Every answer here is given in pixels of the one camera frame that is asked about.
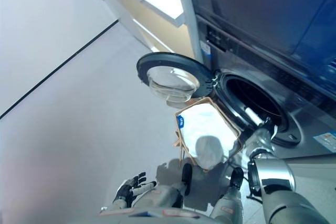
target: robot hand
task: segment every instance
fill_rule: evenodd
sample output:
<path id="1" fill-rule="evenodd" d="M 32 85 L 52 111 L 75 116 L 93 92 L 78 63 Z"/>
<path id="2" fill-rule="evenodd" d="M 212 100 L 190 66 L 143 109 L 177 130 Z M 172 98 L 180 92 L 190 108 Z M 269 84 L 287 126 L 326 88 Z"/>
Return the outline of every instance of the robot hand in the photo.
<path id="1" fill-rule="evenodd" d="M 146 181 L 146 173 L 140 173 L 139 175 L 126 180 L 118 189 L 113 204 L 117 204 L 119 208 L 131 207 L 132 202 L 138 195 L 154 188 L 156 182 L 152 181 L 147 184 L 142 184 Z"/>

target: blue label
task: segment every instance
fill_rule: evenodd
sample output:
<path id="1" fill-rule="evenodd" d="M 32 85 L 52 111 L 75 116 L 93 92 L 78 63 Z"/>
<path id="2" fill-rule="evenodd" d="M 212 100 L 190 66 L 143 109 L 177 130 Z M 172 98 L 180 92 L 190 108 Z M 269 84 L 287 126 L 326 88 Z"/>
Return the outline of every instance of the blue label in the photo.
<path id="1" fill-rule="evenodd" d="M 178 128 L 179 128 L 179 129 L 183 128 L 183 126 L 184 126 L 184 119 L 183 119 L 183 117 L 182 117 L 181 115 L 179 115 L 179 116 L 177 116 L 176 118 L 177 118 L 177 120 L 178 120 L 178 122 L 179 122 L 179 123 L 178 123 L 178 124 L 179 124 L 179 125 L 178 125 L 178 126 L 179 126 Z"/>

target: laundry basket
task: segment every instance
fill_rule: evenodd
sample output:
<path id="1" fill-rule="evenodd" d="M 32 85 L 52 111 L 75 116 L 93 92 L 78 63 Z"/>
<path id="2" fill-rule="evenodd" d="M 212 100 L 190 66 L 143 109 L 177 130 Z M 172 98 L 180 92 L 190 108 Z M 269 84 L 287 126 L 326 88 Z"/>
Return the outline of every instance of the laundry basket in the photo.
<path id="1" fill-rule="evenodd" d="M 193 155 L 190 154 L 189 149 L 188 149 L 188 147 L 187 147 L 187 145 L 186 145 L 186 143 L 183 139 L 183 134 L 181 132 L 181 121 L 180 121 L 181 117 L 180 117 L 180 115 L 183 111 L 185 111 L 187 109 L 190 109 L 193 106 L 196 106 L 196 105 L 199 105 L 199 104 L 204 104 L 204 103 L 208 103 L 208 104 L 212 105 L 219 112 L 219 114 L 222 117 L 225 124 L 229 127 L 229 129 L 232 131 L 232 133 L 237 137 L 237 139 L 235 140 L 233 149 L 229 151 L 229 156 L 226 156 L 226 157 L 224 156 L 223 162 L 230 159 L 232 156 L 234 156 L 237 152 L 239 152 L 243 148 L 243 144 L 239 140 L 239 136 L 241 135 L 241 131 L 239 130 L 239 128 L 228 118 L 228 116 L 218 107 L 218 105 L 213 102 L 213 100 L 210 97 L 205 97 L 205 98 L 202 98 L 202 99 L 198 100 L 197 102 L 185 107 L 184 109 L 179 110 L 175 114 L 176 123 L 177 123 L 177 130 L 176 130 L 177 141 L 173 144 L 173 146 L 179 147 L 181 149 L 181 152 L 180 152 L 180 167 L 182 165 L 182 159 L 184 158 L 186 152 L 187 152 L 188 156 L 190 157 L 192 163 L 194 165 L 198 165 L 197 159 Z"/>

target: floor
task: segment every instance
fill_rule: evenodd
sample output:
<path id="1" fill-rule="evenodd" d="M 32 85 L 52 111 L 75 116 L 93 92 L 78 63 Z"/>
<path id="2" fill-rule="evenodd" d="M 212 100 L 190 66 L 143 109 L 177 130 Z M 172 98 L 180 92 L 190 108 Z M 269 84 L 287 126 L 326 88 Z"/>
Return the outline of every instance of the floor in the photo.
<path id="1" fill-rule="evenodd" d="M 142 171 L 161 184 L 180 179 L 175 109 L 137 77 L 135 64 L 148 52 L 117 24 L 0 120 L 4 223 L 94 216 Z M 209 214 L 230 172 L 195 168 L 185 207 Z M 261 205 L 246 199 L 246 181 L 241 190 L 244 223 L 265 223 Z"/>

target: sticker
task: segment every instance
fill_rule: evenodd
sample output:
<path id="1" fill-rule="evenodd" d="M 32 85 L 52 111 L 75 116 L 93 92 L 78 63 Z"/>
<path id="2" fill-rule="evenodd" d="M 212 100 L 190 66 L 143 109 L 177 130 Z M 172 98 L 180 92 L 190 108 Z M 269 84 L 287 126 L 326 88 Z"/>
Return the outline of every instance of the sticker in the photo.
<path id="1" fill-rule="evenodd" d="M 199 41 L 199 43 L 200 43 L 201 50 L 203 51 L 203 53 L 205 53 L 206 55 L 210 56 L 211 55 L 211 48 L 210 48 L 210 46 L 207 43 L 205 43 L 205 42 L 203 42 L 201 40 Z"/>
<path id="2" fill-rule="evenodd" d="M 183 126 L 184 126 L 184 119 L 183 119 L 183 117 L 182 117 L 181 115 L 179 115 L 179 116 L 176 117 L 176 119 L 177 119 L 178 124 L 179 124 L 179 125 L 178 125 L 178 126 L 179 126 L 178 128 L 179 128 L 179 129 L 183 128 Z"/>
<path id="3" fill-rule="evenodd" d="M 327 132 L 313 138 L 331 152 L 336 152 L 336 131 Z"/>
<path id="4" fill-rule="evenodd" d="M 232 215 L 233 215 L 233 213 L 234 213 L 233 209 L 228 208 L 228 207 L 222 207 L 221 210 L 222 210 L 223 212 L 228 212 L 229 214 L 232 214 Z"/>
<path id="5" fill-rule="evenodd" d="M 199 214 L 182 209 L 164 209 L 162 213 L 164 216 L 170 216 L 170 217 L 186 217 L 195 219 L 200 218 Z"/>
<path id="6" fill-rule="evenodd" d="M 161 191 L 159 191 L 159 190 L 151 190 L 151 193 L 152 194 L 161 194 Z"/>
<path id="7" fill-rule="evenodd" d="M 104 211 L 98 214 L 98 216 L 106 216 L 106 215 L 126 215 L 134 212 L 134 208 L 124 208 L 112 211 Z"/>

